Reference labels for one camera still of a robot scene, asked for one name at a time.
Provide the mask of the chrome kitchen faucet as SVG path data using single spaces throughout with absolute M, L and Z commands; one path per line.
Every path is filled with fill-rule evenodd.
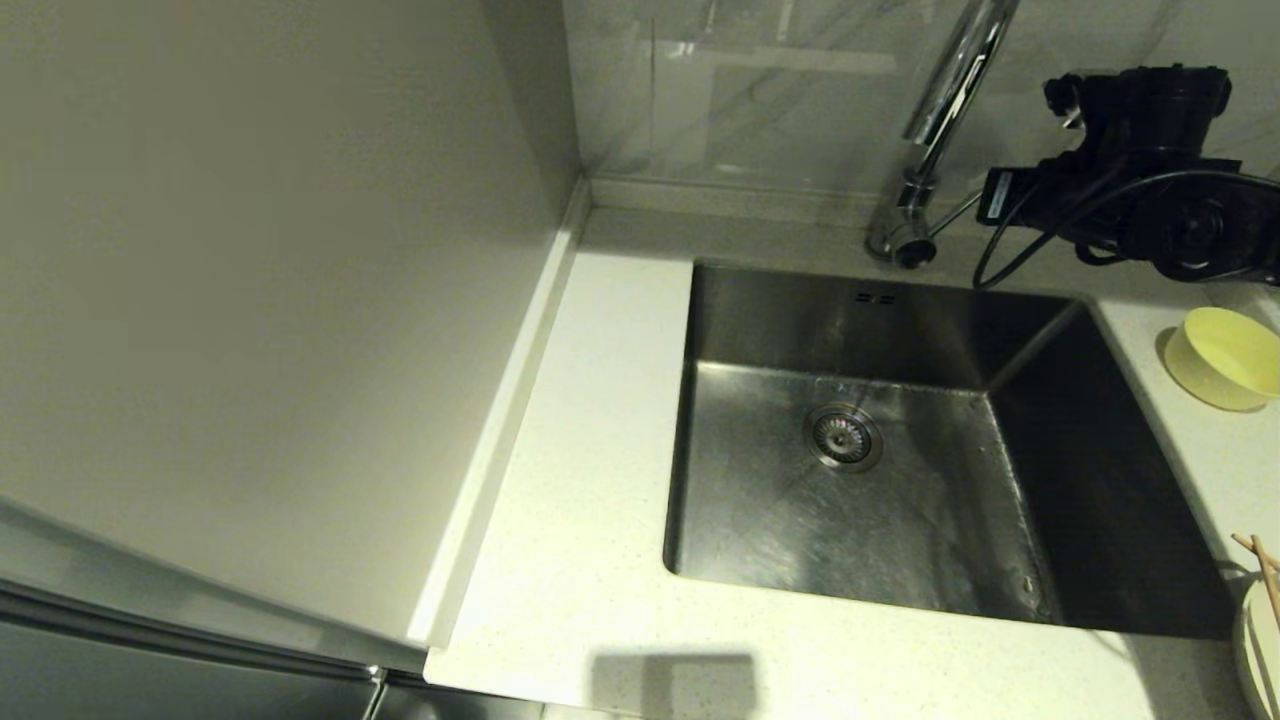
M 966 0 L 902 132 L 910 149 L 867 234 L 874 258 L 908 270 L 936 258 L 936 232 L 927 213 L 940 184 L 940 165 L 1020 5 L 1021 0 Z

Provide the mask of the yellow plastic bowl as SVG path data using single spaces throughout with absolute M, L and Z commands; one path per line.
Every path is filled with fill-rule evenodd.
M 1172 380 L 1199 401 L 1251 413 L 1280 400 L 1280 336 L 1224 307 L 1196 307 L 1160 351 Z

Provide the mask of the stainless steel sink basin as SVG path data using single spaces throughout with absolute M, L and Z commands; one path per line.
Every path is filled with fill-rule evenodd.
M 1222 641 L 1233 601 L 1093 309 L 698 265 L 663 561 L 678 577 Z M 878 424 L 869 471 L 805 415 Z

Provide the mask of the round metal drain strainer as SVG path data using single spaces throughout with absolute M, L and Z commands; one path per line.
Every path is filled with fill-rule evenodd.
M 832 471 L 869 471 L 884 451 L 876 420 L 851 404 L 824 404 L 810 410 L 803 438 L 814 459 Z

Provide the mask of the cream white round plate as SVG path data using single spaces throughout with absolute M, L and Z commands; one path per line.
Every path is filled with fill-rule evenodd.
M 1231 647 L 1236 678 L 1254 720 L 1280 720 L 1280 626 L 1262 580 L 1238 609 Z

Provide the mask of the grey tall cabinet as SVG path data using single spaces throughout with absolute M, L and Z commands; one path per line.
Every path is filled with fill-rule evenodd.
M 581 174 L 562 0 L 0 0 L 0 720 L 428 708 Z

